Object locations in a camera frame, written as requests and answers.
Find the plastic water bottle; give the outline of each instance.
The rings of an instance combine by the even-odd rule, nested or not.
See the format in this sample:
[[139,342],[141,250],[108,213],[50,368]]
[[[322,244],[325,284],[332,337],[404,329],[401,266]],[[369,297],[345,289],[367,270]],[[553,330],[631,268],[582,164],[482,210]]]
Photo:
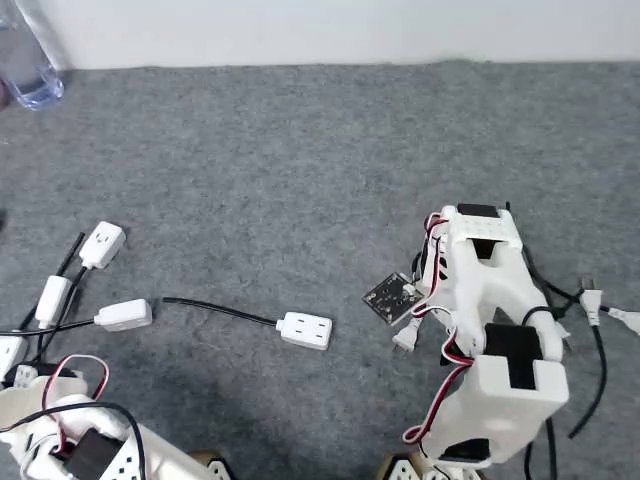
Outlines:
[[51,105],[64,93],[58,73],[14,0],[0,0],[0,76],[30,110]]

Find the gray carpet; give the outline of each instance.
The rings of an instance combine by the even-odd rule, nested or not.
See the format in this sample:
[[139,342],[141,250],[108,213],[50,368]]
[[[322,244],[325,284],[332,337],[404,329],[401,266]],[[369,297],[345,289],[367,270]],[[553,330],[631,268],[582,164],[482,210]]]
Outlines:
[[[573,288],[592,273],[607,303],[640,310],[639,129],[637,64],[75,73],[58,108],[0,113],[0,323],[19,322],[78,231],[109,219],[126,248],[88,277],[76,319],[182,295],[331,317],[330,349],[159,305],[150,328],[60,334],[52,358],[103,356],[105,399],[182,449],[219,449],[240,479],[372,478],[445,375],[444,332],[427,322],[413,354],[393,351],[361,296],[409,269],[431,210],[509,199],[549,278]],[[603,319],[609,388],[569,441],[598,363],[585,320],[565,324],[560,476],[631,478],[640,339]],[[540,435],[536,478],[546,461]],[[520,455],[487,473],[521,468]]]

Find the white robot bracket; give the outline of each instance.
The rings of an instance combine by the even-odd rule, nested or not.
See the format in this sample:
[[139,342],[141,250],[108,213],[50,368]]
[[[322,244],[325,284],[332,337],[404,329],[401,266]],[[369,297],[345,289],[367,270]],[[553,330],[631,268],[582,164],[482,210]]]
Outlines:
[[[533,328],[521,327],[530,310],[548,305],[528,272],[508,210],[449,205],[439,218],[446,220],[434,234],[440,282],[429,305],[451,312],[436,315],[456,328],[456,345],[473,365],[440,405],[421,446],[432,462],[484,468],[525,447],[568,401],[562,339],[548,311],[529,315]],[[432,274],[424,272],[421,290],[429,290]],[[514,325],[492,324],[497,308]]]

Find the white wall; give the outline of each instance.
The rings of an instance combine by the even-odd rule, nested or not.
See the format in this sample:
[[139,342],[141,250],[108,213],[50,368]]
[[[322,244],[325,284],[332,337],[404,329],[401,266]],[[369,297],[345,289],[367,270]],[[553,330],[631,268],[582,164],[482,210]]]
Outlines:
[[638,0],[20,3],[75,68],[640,59]]

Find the circuit board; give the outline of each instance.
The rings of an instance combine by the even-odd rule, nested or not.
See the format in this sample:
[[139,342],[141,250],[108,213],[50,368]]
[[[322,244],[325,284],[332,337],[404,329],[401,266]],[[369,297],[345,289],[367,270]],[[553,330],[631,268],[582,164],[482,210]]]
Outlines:
[[385,322],[393,325],[422,300],[422,294],[401,274],[392,273],[362,300]]

